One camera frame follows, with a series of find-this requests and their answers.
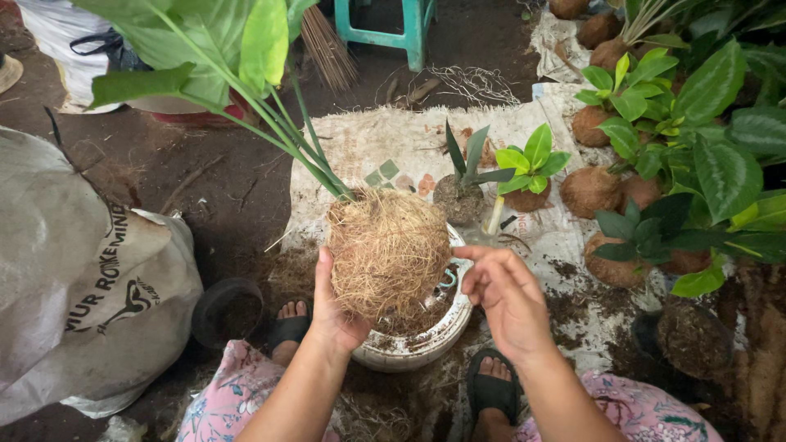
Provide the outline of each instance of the teal plastic stool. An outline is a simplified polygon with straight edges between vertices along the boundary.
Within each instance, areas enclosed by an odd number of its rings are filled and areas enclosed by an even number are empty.
[[[360,42],[370,45],[397,47],[406,50],[406,58],[410,71],[423,70],[426,60],[426,34],[432,17],[436,20],[436,0],[402,0],[404,9],[404,33],[388,34],[387,32],[355,29],[349,23],[350,0],[335,0],[336,32],[344,43]],[[360,6],[371,5],[371,0],[358,0]]]

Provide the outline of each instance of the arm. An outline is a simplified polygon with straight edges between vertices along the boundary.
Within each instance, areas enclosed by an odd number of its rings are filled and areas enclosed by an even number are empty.
[[[319,250],[314,288],[314,319],[273,393],[254,413],[236,442],[321,440],[338,396],[352,350],[369,335],[370,325],[348,322],[333,295],[333,261]]]
[[[515,366],[543,440],[627,442],[587,394],[549,331],[538,280],[509,249],[454,249],[475,261],[461,290],[481,304],[497,348]]]

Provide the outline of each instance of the coconut fiber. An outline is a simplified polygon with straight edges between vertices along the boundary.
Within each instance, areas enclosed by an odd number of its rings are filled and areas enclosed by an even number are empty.
[[[352,315],[413,319],[450,262],[444,212],[416,194],[356,190],[333,203],[327,246],[336,299]]]

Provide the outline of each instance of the foot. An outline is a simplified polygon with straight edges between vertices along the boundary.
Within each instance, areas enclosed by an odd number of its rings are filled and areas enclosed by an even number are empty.
[[[296,305],[295,302],[290,301],[285,304],[281,310],[278,311],[276,319],[292,318],[294,316],[305,315],[308,315],[306,303],[298,301]],[[283,341],[273,349],[270,354],[270,359],[280,366],[287,367],[292,361],[292,358],[295,357],[295,352],[297,352],[299,346],[300,343],[298,341]]]
[[[512,382],[510,369],[499,358],[486,356],[480,362],[478,374],[485,374],[503,381]],[[481,428],[506,428],[510,427],[510,421],[505,413],[499,408],[483,408],[478,413],[478,426]]]

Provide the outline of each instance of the person's left hand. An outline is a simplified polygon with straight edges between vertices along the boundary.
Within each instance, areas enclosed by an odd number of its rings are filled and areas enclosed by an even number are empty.
[[[347,321],[333,293],[330,273],[333,269],[333,256],[325,246],[319,248],[316,284],[314,285],[314,319],[311,330],[327,344],[349,354],[369,336],[371,323],[365,319],[354,318]]]

